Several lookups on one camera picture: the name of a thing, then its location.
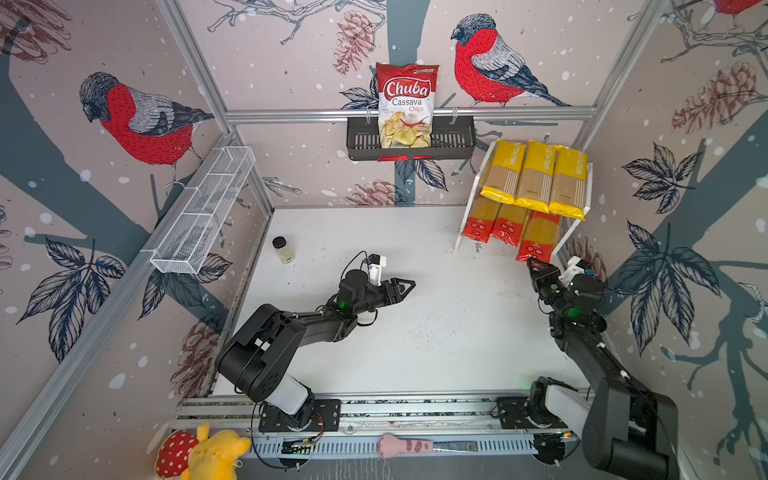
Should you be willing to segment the red spaghetti bag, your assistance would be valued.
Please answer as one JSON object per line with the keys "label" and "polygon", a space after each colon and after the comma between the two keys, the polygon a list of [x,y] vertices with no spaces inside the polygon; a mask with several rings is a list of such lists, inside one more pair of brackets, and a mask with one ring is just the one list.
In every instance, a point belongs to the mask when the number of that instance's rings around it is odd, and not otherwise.
{"label": "red spaghetti bag", "polygon": [[550,263],[558,241],[560,223],[559,215],[531,210],[522,231],[516,260],[526,262],[534,258]]}
{"label": "red spaghetti bag", "polygon": [[490,236],[507,245],[517,247],[527,216],[528,210],[526,208],[503,204],[493,223]]}
{"label": "red spaghetti bag", "polygon": [[476,197],[461,235],[476,242],[487,243],[501,206],[501,203],[486,197]]}

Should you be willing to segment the yellow pasta bag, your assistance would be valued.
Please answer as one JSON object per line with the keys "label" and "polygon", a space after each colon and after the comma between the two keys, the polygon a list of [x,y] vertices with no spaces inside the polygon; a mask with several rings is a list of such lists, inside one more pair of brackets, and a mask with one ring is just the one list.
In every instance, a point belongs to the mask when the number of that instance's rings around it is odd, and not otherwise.
{"label": "yellow pasta bag", "polygon": [[515,203],[526,149],[523,143],[496,141],[490,166],[482,180],[482,197],[505,205]]}
{"label": "yellow pasta bag", "polygon": [[515,194],[514,205],[549,214],[557,149],[530,140]]}
{"label": "yellow pasta bag", "polygon": [[565,146],[558,146],[556,151],[549,211],[555,215],[584,221],[588,157],[581,151]]}

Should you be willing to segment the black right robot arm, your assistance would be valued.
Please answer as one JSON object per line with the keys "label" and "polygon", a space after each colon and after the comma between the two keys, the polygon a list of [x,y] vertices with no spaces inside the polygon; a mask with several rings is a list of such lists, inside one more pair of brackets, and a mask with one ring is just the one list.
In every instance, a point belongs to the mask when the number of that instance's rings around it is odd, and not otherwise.
{"label": "black right robot arm", "polygon": [[548,415],[563,421],[581,440],[587,463],[624,479],[677,479],[678,410],[674,401],[646,387],[608,350],[598,306],[607,288],[574,257],[566,271],[527,259],[539,301],[549,306],[551,337],[579,367],[591,398],[545,381]]}

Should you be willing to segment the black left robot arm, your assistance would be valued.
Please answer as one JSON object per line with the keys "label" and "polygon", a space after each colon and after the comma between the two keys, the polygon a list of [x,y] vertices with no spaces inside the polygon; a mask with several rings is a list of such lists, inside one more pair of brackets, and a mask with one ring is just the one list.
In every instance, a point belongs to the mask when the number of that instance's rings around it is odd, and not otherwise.
{"label": "black left robot arm", "polygon": [[365,271],[353,269],[317,310],[291,312],[263,304],[222,347],[216,370],[238,393],[265,401],[278,389],[300,347],[344,340],[360,325],[361,313],[398,304],[415,286],[413,280],[395,277],[375,285]]}

